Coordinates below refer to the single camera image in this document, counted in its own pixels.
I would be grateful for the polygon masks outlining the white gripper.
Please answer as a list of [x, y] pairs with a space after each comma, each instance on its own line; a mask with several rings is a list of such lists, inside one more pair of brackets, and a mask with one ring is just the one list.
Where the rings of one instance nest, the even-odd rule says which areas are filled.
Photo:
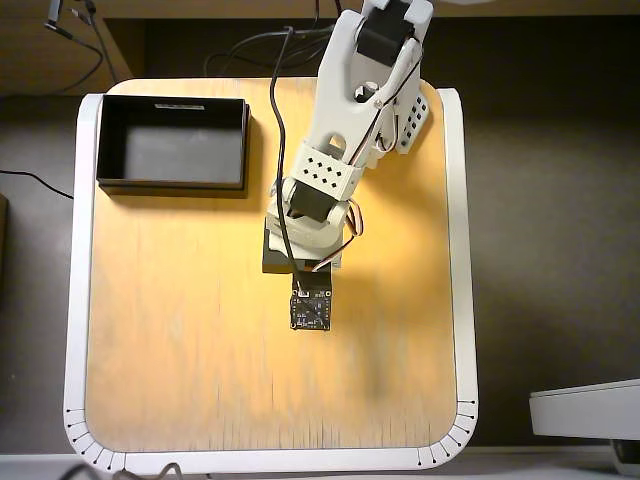
[[[300, 270], [333, 255], [344, 243], [349, 203], [334, 200], [291, 200], [282, 207], [290, 249]], [[262, 272], [291, 273], [280, 227], [277, 200], [266, 211]]]

